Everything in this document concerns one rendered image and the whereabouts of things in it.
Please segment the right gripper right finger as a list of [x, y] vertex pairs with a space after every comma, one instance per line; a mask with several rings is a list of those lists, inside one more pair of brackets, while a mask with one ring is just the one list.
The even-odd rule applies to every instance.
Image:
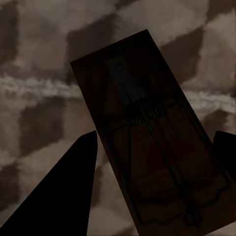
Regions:
[[213, 145], [220, 161], [236, 184], [236, 135], [216, 131]]

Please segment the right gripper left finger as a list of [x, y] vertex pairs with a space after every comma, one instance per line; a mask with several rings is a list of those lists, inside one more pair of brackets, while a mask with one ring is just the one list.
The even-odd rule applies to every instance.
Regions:
[[87, 236], [98, 143], [78, 138], [0, 229], [0, 236]]

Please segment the mousetrap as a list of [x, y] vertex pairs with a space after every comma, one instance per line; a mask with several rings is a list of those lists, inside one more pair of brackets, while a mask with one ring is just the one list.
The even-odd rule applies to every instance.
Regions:
[[236, 184], [147, 29], [70, 65], [139, 236], [236, 222]]

